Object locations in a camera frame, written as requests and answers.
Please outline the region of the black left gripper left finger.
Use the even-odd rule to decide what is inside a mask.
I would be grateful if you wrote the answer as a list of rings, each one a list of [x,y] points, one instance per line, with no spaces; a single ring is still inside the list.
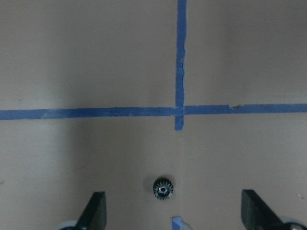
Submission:
[[[78,219],[77,230],[104,230],[106,228],[106,194],[94,192]]]

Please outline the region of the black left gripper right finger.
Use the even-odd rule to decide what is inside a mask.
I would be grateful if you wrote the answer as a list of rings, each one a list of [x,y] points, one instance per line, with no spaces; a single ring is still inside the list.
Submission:
[[[241,220],[245,228],[275,228],[283,222],[251,189],[241,192]]]

